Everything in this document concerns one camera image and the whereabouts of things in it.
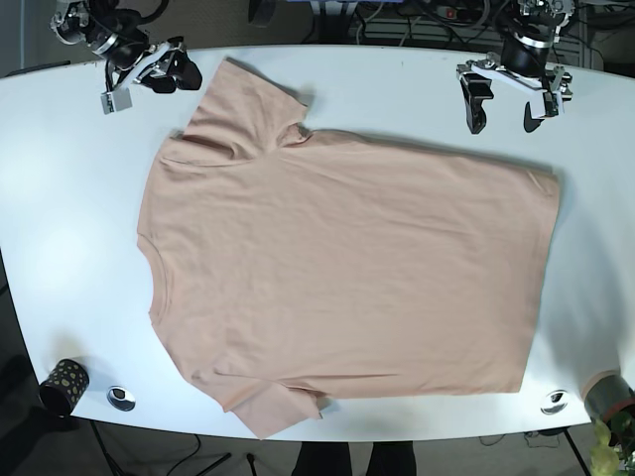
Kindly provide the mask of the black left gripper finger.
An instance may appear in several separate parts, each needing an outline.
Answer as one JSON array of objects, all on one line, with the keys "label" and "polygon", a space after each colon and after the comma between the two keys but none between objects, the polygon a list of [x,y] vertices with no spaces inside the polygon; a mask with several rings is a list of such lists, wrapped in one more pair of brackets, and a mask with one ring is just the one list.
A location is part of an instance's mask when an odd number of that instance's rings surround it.
[{"label": "black left gripper finger", "polygon": [[479,134],[487,121],[482,103],[494,98],[491,80],[477,73],[467,73],[459,82],[465,103],[467,127],[471,134]]},{"label": "black left gripper finger", "polygon": [[560,91],[538,91],[530,96],[525,105],[523,127],[532,133],[547,119],[558,117],[565,112],[566,100]]}]

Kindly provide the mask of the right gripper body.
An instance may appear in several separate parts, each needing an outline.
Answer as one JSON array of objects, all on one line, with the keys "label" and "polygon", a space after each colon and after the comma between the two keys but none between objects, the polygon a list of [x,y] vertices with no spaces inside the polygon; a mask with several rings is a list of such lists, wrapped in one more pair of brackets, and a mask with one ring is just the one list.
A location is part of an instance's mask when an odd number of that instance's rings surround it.
[{"label": "right gripper body", "polygon": [[117,1],[59,1],[51,29],[66,45],[84,43],[105,60],[105,92],[143,85],[143,76],[167,52],[187,53],[181,36],[153,44],[141,30],[158,20],[169,3],[162,1],[150,14],[121,8]]}]

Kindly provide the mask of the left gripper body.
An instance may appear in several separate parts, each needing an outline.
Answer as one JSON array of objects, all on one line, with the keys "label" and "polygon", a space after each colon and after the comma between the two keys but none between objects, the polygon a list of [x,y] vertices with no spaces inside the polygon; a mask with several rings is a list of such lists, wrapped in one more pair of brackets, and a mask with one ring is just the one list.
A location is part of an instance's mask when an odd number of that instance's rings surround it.
[{"label": "left gripper body", "polygon": [[477,102],[493,97],[491,81],[485,77],[489,70],[547,85],[563,101],[572,100],[572,76],[561,66],[547,68],[547,61],[574,13],[573,1],[502,2],[490,18],[490,25],[503,41],[501,53],[470,60],[456,69],[464,99]]}]

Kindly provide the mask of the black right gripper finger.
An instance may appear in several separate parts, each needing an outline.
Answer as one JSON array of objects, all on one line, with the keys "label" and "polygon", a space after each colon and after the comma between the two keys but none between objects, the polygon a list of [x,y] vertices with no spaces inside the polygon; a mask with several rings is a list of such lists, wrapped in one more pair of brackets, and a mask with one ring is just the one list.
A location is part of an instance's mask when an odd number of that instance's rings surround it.
[{"label": "black right gripper finger", "polygon": [[143,76],[143,85],[158,94],[171,94],[178,89],[196,91],[201,84],[200,70],[181,50],[167,52]]},{"label": "black right gripper finger", "polygon": [[132,107],[132,98],[128,88],[103,92],[100,95],[100,100],[105,115],[117,113]]}]

